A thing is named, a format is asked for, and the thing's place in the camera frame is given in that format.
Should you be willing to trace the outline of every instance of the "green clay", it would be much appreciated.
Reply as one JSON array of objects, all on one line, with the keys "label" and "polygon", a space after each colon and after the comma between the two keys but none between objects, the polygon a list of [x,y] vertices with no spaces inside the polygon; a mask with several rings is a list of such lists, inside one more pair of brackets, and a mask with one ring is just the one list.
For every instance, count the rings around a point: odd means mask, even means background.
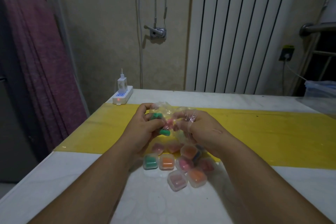
[{"label": "green clay", "polygon": [[152,114],[151,120],[162,119],[162,118],[163,118],[162,113],[155,112],[155,113]]},{"label": "green clay", "polygon": [[170,131],[169,130],[161,129],[159,133],[160,133],[160,135],[170,136]]},{"label": "green clay", "polygon": [[156,158],[152,156],[146,156],[145,158],[146,168],[147,169],[155,169],[158,167],[156,162]]}]

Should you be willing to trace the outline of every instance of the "hand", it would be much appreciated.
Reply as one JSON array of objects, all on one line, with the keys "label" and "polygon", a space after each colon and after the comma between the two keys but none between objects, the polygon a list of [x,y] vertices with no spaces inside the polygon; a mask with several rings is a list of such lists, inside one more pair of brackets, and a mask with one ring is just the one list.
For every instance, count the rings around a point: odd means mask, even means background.
[{"label": "hand", "polygon": [[216,157],[220,157],[219,149],[228,138],[234,138],[223,126],[210,114],[198,110],[186,110],[174,114],[178,120],[174,130],[182,130],[191,141],[196,141],[203,145],[208,152]]},{"label": "hand", "polygon": [[152,139],[159,135],[157,129],[165,124],[164,120],[150,120],[152,114],[145,114],[151,105],[152,103],[144,103],[138,107],[118,140],[118,144],[132,156],[143,154]]}]

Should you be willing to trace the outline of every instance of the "power strip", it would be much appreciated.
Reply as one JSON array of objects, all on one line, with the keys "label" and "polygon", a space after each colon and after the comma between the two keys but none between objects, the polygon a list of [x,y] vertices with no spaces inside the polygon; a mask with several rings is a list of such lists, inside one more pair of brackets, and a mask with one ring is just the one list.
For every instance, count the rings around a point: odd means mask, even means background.
[{"label": "power strip", "polygon": [[125,93],[119,93],[119,91],[117,91],[112,96],[113,104],[115,104],[115,105],[126,104],[129,97],[132,95],[132,93],[133,93],[133,86],[127,86],[127,91]]}]

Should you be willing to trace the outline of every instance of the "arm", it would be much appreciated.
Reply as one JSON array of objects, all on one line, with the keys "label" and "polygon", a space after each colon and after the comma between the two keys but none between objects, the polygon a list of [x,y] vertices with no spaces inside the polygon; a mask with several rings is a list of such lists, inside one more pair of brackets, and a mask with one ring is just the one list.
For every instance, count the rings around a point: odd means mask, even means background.
[{"label": "arm", "polygon": [[332,223],[208,113],[192,110],[175,115],[185,118],[195,112],[196,120],[189,128],[188,122],[179,121],[177,129],[189,133],[191,139],[222,160],[233,186],[256,223]]},{"label": "arm", "polygon": [[149,115],[145,112],[151,105],[140,105],[115,145],[29,224],[108,223],[126,184],[129,168],[158,135],[156,129],[164,125],[161,119],[148,121]]}]

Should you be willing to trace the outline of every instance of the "wall socket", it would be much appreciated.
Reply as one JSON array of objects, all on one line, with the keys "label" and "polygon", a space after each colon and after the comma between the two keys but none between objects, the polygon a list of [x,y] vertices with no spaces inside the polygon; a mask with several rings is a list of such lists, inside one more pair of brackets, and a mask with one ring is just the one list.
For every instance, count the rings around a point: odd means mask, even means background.
[{"label": "wall socket", "polygon": [[286,61],[290,61],[292,59],[294,53],[294,45],[284,45],[281,50],[279,61],[285,61],[285,55],[289,54],[289,58]]}]

